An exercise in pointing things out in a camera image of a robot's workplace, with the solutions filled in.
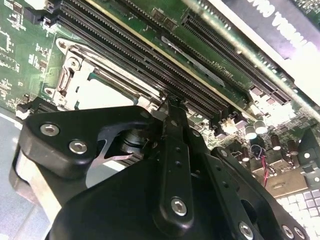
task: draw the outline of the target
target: motherboard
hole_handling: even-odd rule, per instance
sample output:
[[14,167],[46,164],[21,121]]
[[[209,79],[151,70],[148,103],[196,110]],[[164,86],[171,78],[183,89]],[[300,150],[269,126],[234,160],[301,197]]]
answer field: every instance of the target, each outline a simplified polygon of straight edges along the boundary
[[[295,169],[292,142],[297,145],[306,129],[318,129],[318,121],[271,80],[303,94],[294,79],[206,1],[189,2],[197,2],[217,30],[186,2],[3,0],[0,106],[15,113],[39,97],[60,111],[123,105],[155,111],[174,95],[209,149],[229,148],[263,177],[247,128],[259,122],[267,163],[275,163],[268,177]],[[291,3],[319,27],[318,0]],[[274,135],[282,154],[274,150]]]

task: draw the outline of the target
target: electrolytic capacitor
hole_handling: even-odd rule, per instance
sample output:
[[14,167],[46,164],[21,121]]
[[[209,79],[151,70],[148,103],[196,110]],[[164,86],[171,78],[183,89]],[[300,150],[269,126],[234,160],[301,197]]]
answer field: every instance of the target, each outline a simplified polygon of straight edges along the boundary
[[289,140],[287,143],[289,154],[292,156],[298,155],[298,147],[295,140]]
[[243,148],[241,148],[241,153],[242,153],[242,155],[241,155],[242,161],[243,162],[248,162],[250,160],[248,148],[245,147],[245,146]]
[[240,164],[242,164],[242,156],[241,155],[239,155],[239,156],[236,156],[236,159],[237,159],[237,161],[240,163]]
[[275,134],[271,135],[270,141],[271,141],[271,145],[272,145],[273,150],[279,151],[281,149],[281,143],[280,143],[278,135],[275,135]]
[[265,134],[268,129],[262,120],[258,120],[254,123],[255,133],[256,134]]
[[245,139],[252,140],[257,137],[255,127],[252,125],[247,125],[245,127]]

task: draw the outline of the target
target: red wire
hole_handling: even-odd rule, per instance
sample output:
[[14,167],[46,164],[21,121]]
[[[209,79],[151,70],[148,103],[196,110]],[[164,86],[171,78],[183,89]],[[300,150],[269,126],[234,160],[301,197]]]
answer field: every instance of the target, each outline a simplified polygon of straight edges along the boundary
[[267,169],[267,163],[266,163],[266,156],[261,157],[261,162],[262,162],[262,166],[264,168],[263,184],[264,184],[264,187],[266,187],[267,181],[268,181],[268,169]]

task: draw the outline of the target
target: screw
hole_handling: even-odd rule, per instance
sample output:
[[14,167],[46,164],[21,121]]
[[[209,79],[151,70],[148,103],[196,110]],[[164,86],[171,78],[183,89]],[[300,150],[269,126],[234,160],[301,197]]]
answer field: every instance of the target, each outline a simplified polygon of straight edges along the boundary
[[176,122],[175,120],[172,120],[172,121],[171,121],[171,124],[172,124],[173,126],[176,126],[176,127],[178,126],[178,124],[177,124],[177,122]]
[[75,57],[70,57],[67,60],[67,63],[68,63],[68,67],[73,70],[77,70],[80,67],[80,62]]
[[224,157],[228,157],[228,153],[225,150],[221,150],[221,153]]
[[183,217],[187,214],[186,204],[179,198],[173,198],[171,200],[171,207],[175,214]]
[[299,235],[300,238],[302,238],[302,239],[306,238],[304,233],[299,228],[297,228],[296,226],[294,227],[294,230],[295,230],[296,234]]
[[53,137],[59,134],[60,130],[56,125],[46,123],[40,127],[40,131],[42,134]]
[[79,154],[79,155],[84,154],[88,150],[87,145],[80,140],[73,140],[72,142],[70,142],[69,149],[73,153]]
[[148,119],[148,118],[149,118],[149,113],[146,112],[146,111],[140,112],[140,115],[141,115],[142,117],[144,117],[145,119]]
[[290,239],[294,239],[294,234],[293,232],[290,230],[290,228],[288,228],[286,225],[282,225],[282,228],[284,230],[285,235],[290,238]]
[[252,232],[251,228],[243,221],[239,223],[239,230],[243,236],[245,236],[248,240],[254,239],[254,233]]
[[67,48],[67,45],[63,41],[59,41],[59,46],[62,49],[66,49]]
[[195,135],[196,137],[200,137],[200,133],[198,131],[193,130],[192,132],[193,132],[193,135]]

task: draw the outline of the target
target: wire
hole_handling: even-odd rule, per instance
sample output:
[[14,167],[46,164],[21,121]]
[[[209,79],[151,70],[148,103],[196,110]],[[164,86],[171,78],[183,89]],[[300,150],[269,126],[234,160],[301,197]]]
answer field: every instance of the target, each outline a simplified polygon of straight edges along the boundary
[[268,181],[268,168],[267,168],[267,162],[266,162],[266,156],[262,156],[261,157],[261,162],[262,162],[262,166],[264,169],[264,174],[263,174],[263,187],[266,188],[267,186],[267,181]]
[[251,147],[250,147],[250,152],[254,154],[254,152],[252,152],[252,147],[259,147],[260,148],[260,152],[259,152],[259,155],[257,157],[257,159],[260,159],[261,158],[261,163],[262,163],[262,166],[263,166],[263,186],[264,188],[266,188],[267,186],[267,181],[268,181],[268,175],[269,175],[269,172],[268,172],[268,166],[267,166],[267,162],[266,162],[266,156],[265,155],[262,155],[261,154],[263,153],[263,148],[257,144],[253,144]]
[[261,146],[259,146],[259,145],[257,145],[257,144],[253,144],[253,145],[251,145],[251,147],[250,147],[250,152],[254,155],[254,152],[252,152],[252,147],[259,147],[260,148],[260,153],[259,153],[259,155],[258,155],[258,159],[261,157],[261,154],[262,154],[262,151],[263,151],[263,149],[262,149],[262,147]]

